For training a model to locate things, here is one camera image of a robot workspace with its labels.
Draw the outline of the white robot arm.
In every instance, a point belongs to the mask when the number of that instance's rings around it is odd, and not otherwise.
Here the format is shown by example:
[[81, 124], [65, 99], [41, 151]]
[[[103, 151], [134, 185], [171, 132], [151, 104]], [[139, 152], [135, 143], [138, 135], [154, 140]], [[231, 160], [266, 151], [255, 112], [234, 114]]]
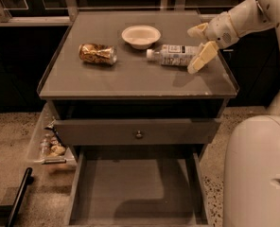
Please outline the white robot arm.
[[[245, 0], [208, 23], [187, 30], [203, 43], [188, 64], [199, 72], [219, 50], [250, 33], [273, 28], [280, 49], [280, 0]], [[223, 227], [280, 227], [280, 116], [237, 125], [224, 164]]]

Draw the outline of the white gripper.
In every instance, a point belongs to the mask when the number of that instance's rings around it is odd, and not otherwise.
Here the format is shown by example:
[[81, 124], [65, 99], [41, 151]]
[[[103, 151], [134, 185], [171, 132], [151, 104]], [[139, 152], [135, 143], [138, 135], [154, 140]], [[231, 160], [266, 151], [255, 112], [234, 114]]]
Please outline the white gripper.
[[189, 74], [199, 72], [216, 57], [219, 48], [236, 44], [247, 34], [267, 29], [267, 17], [256, 0], [245, 0], [228, 11], [224, 11], [209, 24], [202, 23], [187, 30], [192, 38], [207, 38], [209, 42], [200, 44], [195, 56], [187, 66]]

